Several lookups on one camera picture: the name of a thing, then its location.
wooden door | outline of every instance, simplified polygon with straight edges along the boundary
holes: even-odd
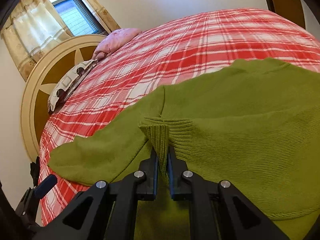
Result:
[[[300,0],[272,0],[278,15],[306,28],[304,14]]]

silver screw head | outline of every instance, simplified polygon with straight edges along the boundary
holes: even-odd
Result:
[[[223,187],[230,187],[231,183],[228,180],[223,180],[220,182],[221,186]]]
[[[106,182],[103,180],[100,180],[96,183],[97,188],[104,188],[106,185],[107,185]]]
[[[190,178],[193,176],[193,172],[192,171],[184,171],[183,176],[185,176],[186,178]]]
[[[143,171],[136,171],[136,172],[134,173],[134,176],[135,176],[136,178],[141,178],[141,177],[143,177],[143,175],[144,175],[144,172],[143,172]]]

wooden headboard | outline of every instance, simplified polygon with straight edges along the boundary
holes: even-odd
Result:
[[[21,106],[21,131],[30,160],[39,155],[42,131],[49,118],[47,101],[57,82],[76,64],[91,59],[103,35],[68,39],[44,55],[32,70]]]

beige curtain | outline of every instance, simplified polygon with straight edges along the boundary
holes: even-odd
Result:
[[[97,0],[82,1],[108,33],[120,29],[120,26],[116,23],[113,17]]]
[[[49,0],[20,0],[1,30],[24,80],[46,52],[72,36]]]

red plaid bedspread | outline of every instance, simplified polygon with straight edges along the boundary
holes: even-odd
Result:
[[[201,13],[143,32],[99,63],[50,117],[40,142],[39,180],[54,174],[47,167],[52,149],[76,135],[93,135],[156,87],[219,70],[238,58],[266,57],[319,72],[320,43],[294,23],[260,9]],[[57,177],[58,184],[41,201],[44,225],[87,189]]]

